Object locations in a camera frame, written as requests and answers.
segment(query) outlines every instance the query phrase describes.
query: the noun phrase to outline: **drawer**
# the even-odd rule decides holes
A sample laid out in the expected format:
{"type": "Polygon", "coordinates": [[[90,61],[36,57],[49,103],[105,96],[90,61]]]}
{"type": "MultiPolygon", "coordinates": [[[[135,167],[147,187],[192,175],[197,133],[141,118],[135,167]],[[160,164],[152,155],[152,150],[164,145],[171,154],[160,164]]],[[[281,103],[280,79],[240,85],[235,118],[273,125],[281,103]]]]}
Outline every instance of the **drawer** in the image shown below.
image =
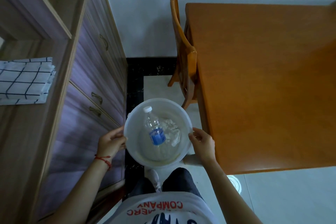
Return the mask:
{"type": "MultiPolygon", "coordinates": [[[[41,188],[38,217],[55,211],[93,161],[99,137],[117,125],[102,113],[90,111],[95,105],[69,84],[61,115],[48,176],[41,188]]],[[[123,156],[120,151],[112,160],[101,189],[120,181],[123,177],[123,156]]]]}
{"type": "Polygon", "coordinates": [[[102,52],[92,24],[84,16],[70,80],[122,125],[124,95],[105,65],[102,52]]]}
{"type": "Polygon", "coordinates": [[[103,60],[119,90],[125,95],[127,61],[121,44],[117,44],[120,43],[120,39],[110,12],[110,5],[107,0],[88,0],[85,11],[106,51],[103,60]]]}

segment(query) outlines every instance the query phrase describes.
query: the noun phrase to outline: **black and white grid cloth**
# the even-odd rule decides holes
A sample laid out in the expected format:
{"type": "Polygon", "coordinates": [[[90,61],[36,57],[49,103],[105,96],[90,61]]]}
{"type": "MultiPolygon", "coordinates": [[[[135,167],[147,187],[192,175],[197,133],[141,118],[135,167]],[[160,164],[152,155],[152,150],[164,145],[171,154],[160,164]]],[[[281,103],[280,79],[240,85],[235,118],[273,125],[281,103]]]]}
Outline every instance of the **black and white grid cloth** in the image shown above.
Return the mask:
{"type": "Polygon", "coordinates": [[[52,57],[0,61],[0,105],[45,103],[55,74],[52,57]]]}

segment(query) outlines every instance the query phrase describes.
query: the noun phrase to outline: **dark pants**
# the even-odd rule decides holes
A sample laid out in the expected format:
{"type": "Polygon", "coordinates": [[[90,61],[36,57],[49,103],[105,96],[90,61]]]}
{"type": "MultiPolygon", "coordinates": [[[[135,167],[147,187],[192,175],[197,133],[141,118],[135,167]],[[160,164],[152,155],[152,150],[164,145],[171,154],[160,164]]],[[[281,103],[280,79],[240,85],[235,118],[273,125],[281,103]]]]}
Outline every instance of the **dark pants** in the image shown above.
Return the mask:
{"type": "MultiPolygon", "coordinates": [[[[164,181],[162,191],[185,191],[202,198],[191,174],[182,167],[176,168],[164,181]]],[[[131,193],[128,194],[127,198],[149,193],[155,193],[155,188],[149,179],[143,177],[138,181],[131,193]]]]}

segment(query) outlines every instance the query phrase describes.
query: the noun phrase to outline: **brown tabletop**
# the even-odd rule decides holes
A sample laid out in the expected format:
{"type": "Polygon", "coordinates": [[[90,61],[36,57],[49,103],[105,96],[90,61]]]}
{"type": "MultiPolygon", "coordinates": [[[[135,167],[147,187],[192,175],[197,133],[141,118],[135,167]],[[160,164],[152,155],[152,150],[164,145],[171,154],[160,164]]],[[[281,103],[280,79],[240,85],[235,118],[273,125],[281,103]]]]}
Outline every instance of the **brown tabletop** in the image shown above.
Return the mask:
{"type": "Polygon", "coordinates": [[[336,165],[336,13],[188,3],[203,129],[226,174],[336,165]]]}

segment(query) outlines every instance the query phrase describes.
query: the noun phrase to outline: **plastic bottle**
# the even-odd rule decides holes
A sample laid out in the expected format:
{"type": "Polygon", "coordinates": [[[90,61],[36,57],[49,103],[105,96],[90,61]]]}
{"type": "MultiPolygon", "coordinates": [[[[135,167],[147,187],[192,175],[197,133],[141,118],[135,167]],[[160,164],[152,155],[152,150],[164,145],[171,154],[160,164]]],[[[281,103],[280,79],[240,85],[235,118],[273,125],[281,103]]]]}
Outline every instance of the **plastic bottle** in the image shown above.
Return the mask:
{"type": "Polygon", "coordinates": [[[149,133],[153,145],[160,145],[166,141],[166,136],[160,126],[159,118],[152,112],[152,107],[147,106],[143,109],[145,112],[145,128],[149,133]]]}

